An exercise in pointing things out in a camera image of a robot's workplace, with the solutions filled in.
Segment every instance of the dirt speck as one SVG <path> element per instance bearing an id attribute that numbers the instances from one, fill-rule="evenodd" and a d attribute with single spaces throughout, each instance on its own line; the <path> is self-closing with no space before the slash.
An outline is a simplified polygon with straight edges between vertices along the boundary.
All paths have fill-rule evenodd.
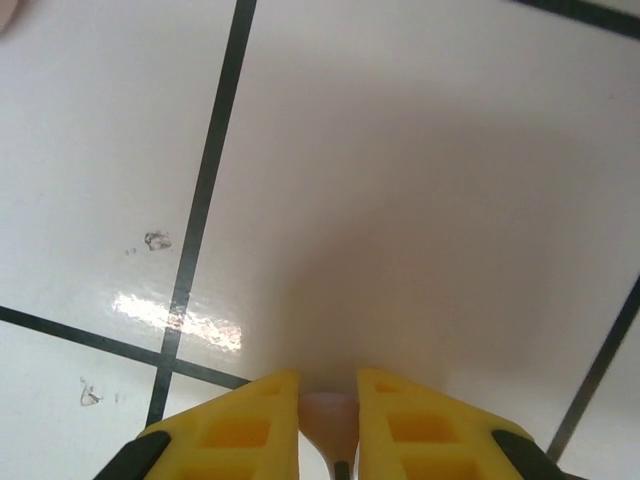
<path id="1" fill-rule="evenodd" d="M 155 232 L 147 232 L 144 236 L 144 243 L 146 243 L 149 250 L 153 252 L 154 250 L 169 248 L 171 246 L 171 239 L 168 233 L 162 233 L 160 230 L 156 230 Z"/>
<path id="2" fill-rule="evenodd" d="M 82 383 L 82 393 L 80 394 L 81 406 L 90 407 L 102 400 L 102 397 L 93 391 L 93 385 L 88 383 L 84 378 L 81 378 L 80 382 Z"/>

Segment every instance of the shiny floor surface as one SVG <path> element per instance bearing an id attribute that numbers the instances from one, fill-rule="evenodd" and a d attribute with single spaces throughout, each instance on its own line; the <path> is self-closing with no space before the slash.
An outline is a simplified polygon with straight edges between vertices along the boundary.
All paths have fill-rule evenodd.
<path id="1" fill-rule="evenodd" d="M 632 478 L 640 3 L 523 3 L 24 4 L 0 36 L 3 470 L 89 479 L 246 380 L 352 391 L 374 365 Z"/>

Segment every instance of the black grout line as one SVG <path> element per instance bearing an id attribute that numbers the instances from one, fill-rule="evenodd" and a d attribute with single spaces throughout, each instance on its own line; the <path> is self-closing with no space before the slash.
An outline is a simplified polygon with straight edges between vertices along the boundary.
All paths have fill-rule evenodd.
<path id="1" fill-rule="evenodd" d="M 640 18 L 584 0 L 510 0 L 640 40 Z"/>
<path id="2" fill-rule="evenodd" d="M 153 352 L 146 348 L 130 345 L 119 340 L 107 338 L 96 333 L 87 332 L 79 328 L 70 327 L 62 323 L 53 322 L 6 307 L 0 307 L 0 321 L 95 348 L 103 352 L 113 353 L 119 357 L 129 358 L 137 362 L 146 363 L 147 365 L 156 366 L 160 359 L 158 352 Z"/>
<path id="3" fill-rule="evenodd" d="M 223 373 L 218 370 L 203 367 L 195 363 L 187 362 L 185 360 L 176 359 L 173 365 L 174 373 L 186 375 L 196 380 L 202 380 L 203 382 L 212 383 L 220 387 L 229 389 L 236 389 L 249 383 L 249 380 L 241 377 L 236 377 L 228 373 Z"/>
<path id="4" fill-rule="evenodd" d="M 636 279 L 636 283 L 631 289 L 629 296 L 625 300 L 620 313 L 613 323 L 607 338 L 600 347 L 600 351 L 595 360 L 591 364 L 582 385 L 578 389 L 567 413 L 565 414 L 558 430 L 551 440 L 547 455 L 551 460 L 557 462 L 564 452 L 578 422 L 582 418 L 585 410 L 589 406 L 589 402 L 593 398 L 602 378 L 604 377 L 611 361 L 615 357 L 624 337 L 631 328 L 633 320 L 638 315 L 640 309 L 640 276 Z"/>
<path id="5" fill-rule="evenodd" d="M 202 237 L 209 214 L 209 206 L 213 196 L 213 187 L 220 165 L 222 148 L 224 147 L 231 110 L 235 99 L 242 62 L 249 41 L 251 22 L 257 0 L 237 0 L 227 49 L 222 62 L 218 91 L 213 104 L 209 131 L 205 140 L 202 162 L 198 172 L 196 189 L 193 194 L 189 222 L 180 255 L 178 273 L 169 308 L 169 325 L 162 341 L 162 363 L 158 367 L 156 381 L 153 385 L 147 425 L 162 420 L 171 383 L 171 368 L 178 354 L 181 328 L 189 304 L 191 287 L 196 273 L 196 264 L 202 245 Z"/>

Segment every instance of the yellow plastic part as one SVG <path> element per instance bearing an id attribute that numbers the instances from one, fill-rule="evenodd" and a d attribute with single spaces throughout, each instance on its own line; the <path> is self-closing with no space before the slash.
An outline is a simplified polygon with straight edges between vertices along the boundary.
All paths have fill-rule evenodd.
<path id="1" fill-rule="evenodd" d="M 383 370 L 358 371 L 360 480 L 522 480 L 491 436 L 518 425 Z"/>
<path id="2" fill-rule="evenodd" d="M 151 425 L 171 442 L 145 480 L 296 480 L 298 386 L 281 371 Z"/>

